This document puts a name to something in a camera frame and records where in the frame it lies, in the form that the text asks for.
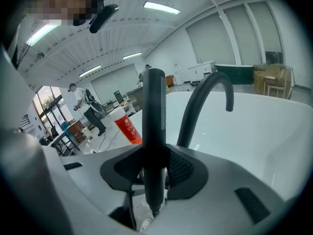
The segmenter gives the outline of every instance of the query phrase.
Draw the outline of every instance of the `dark pants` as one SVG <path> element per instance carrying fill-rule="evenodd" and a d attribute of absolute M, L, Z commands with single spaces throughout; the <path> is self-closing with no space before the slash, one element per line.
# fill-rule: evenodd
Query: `dark pants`
<path fill-rule="evenodd" d="M 89 120 L 91 124 L 93 124 L 95 127 L 97 127 L 99 130 L 102 130 L 105 126 L 104 124 L 96 117 L 94 114 L 94 110 L 89 107 L 88 110 L 84 113 L 85 117 Z"/>

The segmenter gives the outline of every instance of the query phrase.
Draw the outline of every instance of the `white shirt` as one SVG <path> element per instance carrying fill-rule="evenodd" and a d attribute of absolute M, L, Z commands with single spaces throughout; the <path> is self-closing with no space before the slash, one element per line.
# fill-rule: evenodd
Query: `white shirt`
<path fill-rule="evenodd" d="M 82 110 L 83 113 L 85 113 L 89 109 L 89 105 L 85 103 L 85 90 L 77 88 L 76 91 L 74 92 L 75 97 L 77 101 L 81 100 L 82 104 L 80 106 L 80 109 Z"/>

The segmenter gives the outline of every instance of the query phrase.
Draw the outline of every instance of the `faucet spout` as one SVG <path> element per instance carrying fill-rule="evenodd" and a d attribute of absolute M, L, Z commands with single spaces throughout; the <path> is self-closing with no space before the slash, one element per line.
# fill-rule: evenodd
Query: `faucet spout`
<path fill-rule="evenodd" d="M 179 130 L 178 146 L 189 148 L 204 102 L 211 90 L 220 83 L 226 93 L 226 110 L 233 111 L 234 89 L 229 78 L 221 72 L 210 74 L 196 87 L 188 101 Z"/>

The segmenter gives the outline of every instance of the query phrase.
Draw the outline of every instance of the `bottle label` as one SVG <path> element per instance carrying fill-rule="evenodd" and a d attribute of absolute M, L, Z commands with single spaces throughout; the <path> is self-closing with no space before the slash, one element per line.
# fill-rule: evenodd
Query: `bottle label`
<path fill-rule="evenodd" d="M 129 117 L 125 114 L 124 117 L 114 121 L 118 128 L 122 131 L 125 137 L 131 142 L 131 144 L 141 144 L 142 138 Z"/>

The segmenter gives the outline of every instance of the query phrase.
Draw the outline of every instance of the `white bottle cap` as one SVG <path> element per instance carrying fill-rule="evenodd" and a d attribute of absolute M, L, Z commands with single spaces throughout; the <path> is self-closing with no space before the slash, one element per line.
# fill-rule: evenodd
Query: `white bottle cap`
<path fill-rule="evenodd" d="M 126 112 L 122 107 L 117 107 L 115 110 L 110 112 L 110 117 L 112 118 L 113 121 L 117 121 L 124 117 Z"/>

